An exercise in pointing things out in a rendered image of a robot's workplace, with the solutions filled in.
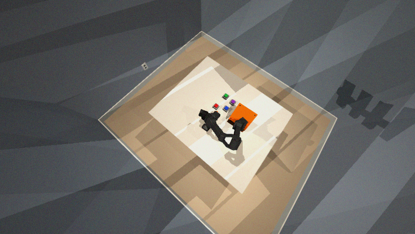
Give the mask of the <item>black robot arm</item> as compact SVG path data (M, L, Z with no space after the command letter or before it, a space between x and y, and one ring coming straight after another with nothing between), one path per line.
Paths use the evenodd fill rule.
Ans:
M227 148L233 151L234 150L237 151L239 145L242 142L241 137L240 137L240 132L243 131L244 127L248 123L248 121L244 117L235 121L233 128L232 128L234 129L234 134L226 134L220 129L220 127L216 123L216 121L219 118L217 115L215 115L214 113L209 113L208 111L201 109L199 116L201 117L201 119L204 120L205 124L208 127L211 127L211 129L213 130L213 132L215 133L215 135L217 136L220 142L222 142ZM230 144L228 144L225 141L226 137L232 137Z

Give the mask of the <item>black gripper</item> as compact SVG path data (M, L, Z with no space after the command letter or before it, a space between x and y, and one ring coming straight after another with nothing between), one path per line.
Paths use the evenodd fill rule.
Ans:
M217 111L214 111L214 114L215 114L215 115L217 115L218 117L220 117L220 114L219 114ZM206 124L204 124L204 125L202 126L202 128L203 128L205 131L208 131L208 130L210 129L210 127L208 127Z

